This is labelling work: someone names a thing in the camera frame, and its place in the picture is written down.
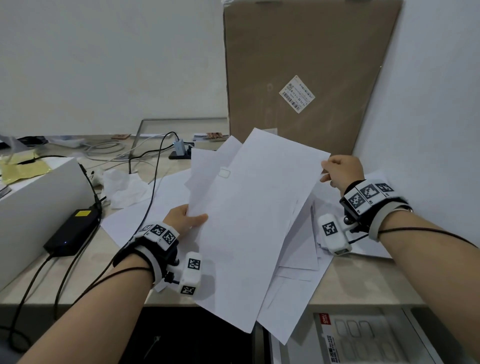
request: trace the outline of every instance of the black power adapter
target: black power adapter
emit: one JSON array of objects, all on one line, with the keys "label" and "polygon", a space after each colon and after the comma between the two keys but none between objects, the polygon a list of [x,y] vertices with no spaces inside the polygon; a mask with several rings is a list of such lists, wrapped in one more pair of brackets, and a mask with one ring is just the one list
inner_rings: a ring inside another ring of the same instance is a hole
[{"label": "black power adapter", "polygon": [[55,257],[76,255],[99,223],[96,207],[76,210],[43,247]]}]

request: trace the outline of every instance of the stack of paper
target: stack of paper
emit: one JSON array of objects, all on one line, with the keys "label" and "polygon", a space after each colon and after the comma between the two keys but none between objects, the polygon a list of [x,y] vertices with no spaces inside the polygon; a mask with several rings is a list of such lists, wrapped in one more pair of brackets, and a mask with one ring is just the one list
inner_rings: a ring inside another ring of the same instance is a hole
[{"label": "stack of paper", "polygon": [[[179,245],[180,259],[188,251],[204,258],[197,304],[245,332],[258,320],[287,342],[332,260],[316,243],[315,224],[319,213],[342,213],[338,191],[318,182],[328,157],[254,129],[243,145],[230,137],[215,152],[193,149],[191,170],[157,182],[146,223],[187,202],[190,216],[209,215]],[[134,233],[148,202],[102,222],[119,246]]]}]

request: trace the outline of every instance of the red label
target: red label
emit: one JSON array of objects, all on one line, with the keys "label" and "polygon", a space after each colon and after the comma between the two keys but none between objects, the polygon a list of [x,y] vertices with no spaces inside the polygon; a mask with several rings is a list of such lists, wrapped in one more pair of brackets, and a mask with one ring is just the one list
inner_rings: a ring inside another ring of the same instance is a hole
[{"label": "red label", "polygon": [[328,314],[319,314],[320,315],[320,322],[322,325],[331,325],[330,323],[330,316]]}]

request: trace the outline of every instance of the desk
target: desk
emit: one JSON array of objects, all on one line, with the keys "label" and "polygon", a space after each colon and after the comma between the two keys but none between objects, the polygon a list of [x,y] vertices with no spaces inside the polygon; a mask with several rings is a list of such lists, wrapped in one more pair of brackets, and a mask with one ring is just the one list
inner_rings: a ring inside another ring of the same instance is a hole
[{"label": "desk", "polygon": [[[180,135],[185,141],[192,136]],[[151,140],[146,143],[149,149],[158,148],[158,141]],[[71,149],[48,145],[41,153],[69,155]],[[190,167],[189,160],[169,160],[168,153],[160,156],[158,176],[172,174]],[[86,158],[81,160],[86,167],[100,164]],[[116,165],[114,162],[104,166]],[[127,164],[117,168],[128,171]],[[145,181],[150,181],[154,168],[146,163],[136,167],[139,175]],[[111,214],[106,208],[106,216]],[[118,246],[100,228],[90,245],[79,258],[76,267],[71,273],[61,296],[60,304],[72,304],[85,288],[100,274],[109,263],[112,256],[118,251]],[[13,282],[0,291],[0,305],[18,304],[30,283],[34,273],[47,254],[39,257]],[[26,301],[27,305],[53,305],[57,289],[73,257],[52,259],[38,275],[35,284]],[[158,293],[151,291],[146,306],[193,306],[195,303],[188,297],[180,296],[176,292],[165,289]],[[425,305],[405,276],[400,272],[393,260],[370,258],[358,255],[335,257],[326,271],[322,281],[310,299],[311,308],[325,306],[392,306],[392,305]]]}]

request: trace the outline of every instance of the crumpled tissue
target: crumpled tissue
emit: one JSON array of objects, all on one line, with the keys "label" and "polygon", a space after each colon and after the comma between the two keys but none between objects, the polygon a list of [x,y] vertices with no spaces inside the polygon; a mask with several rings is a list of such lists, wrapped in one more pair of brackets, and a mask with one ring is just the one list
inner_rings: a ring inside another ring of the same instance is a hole
[{"label": "crumpled tissue", "polygon": [[124,208],[150,198],[152,186],[142,181],[138,173],[112,169],[103,173],[103,193],[111,208]]}]

